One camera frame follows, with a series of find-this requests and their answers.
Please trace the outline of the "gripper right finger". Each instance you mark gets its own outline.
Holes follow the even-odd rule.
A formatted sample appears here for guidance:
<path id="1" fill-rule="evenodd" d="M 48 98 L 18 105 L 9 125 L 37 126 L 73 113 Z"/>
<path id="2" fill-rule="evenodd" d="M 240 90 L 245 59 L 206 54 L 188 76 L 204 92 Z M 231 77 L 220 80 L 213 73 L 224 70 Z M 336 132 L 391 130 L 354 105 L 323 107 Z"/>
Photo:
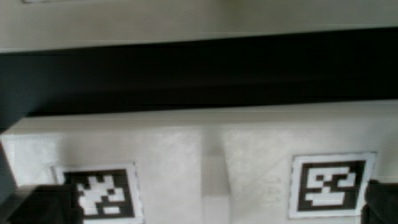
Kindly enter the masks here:
<path id="1" fill-rule="evenodd" d="M 398 183 L 371 180 L 364 201 L 361 224 L 398 224 Z"/>

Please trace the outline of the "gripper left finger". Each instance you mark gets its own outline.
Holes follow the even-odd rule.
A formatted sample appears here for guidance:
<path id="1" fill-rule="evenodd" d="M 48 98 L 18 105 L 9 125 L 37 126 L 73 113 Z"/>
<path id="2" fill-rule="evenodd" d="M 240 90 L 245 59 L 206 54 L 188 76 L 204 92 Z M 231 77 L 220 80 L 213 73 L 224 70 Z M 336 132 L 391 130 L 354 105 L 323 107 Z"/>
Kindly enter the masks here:
<path id="1" fill-rule="evenodd" d="M 77 187 L 21 186 L 0 204 L 0 224 L 84 224 Z"/>

